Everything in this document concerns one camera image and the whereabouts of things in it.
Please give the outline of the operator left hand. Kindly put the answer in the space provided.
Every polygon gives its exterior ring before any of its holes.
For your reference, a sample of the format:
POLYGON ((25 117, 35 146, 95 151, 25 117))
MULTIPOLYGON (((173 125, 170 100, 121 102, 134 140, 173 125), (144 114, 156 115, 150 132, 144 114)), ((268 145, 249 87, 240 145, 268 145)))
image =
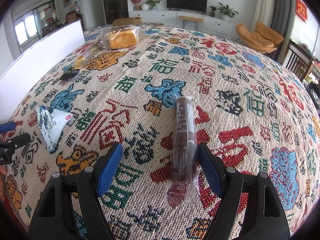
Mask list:
POLYGON ((4 182, 3 176, 6 176, 7 172, 2 165, 0 166, 0 173, 1 173, 0 174, 0 200, 1 200, 1 203, 4 203, 6 195, 5 195, 5 182, 4 182))

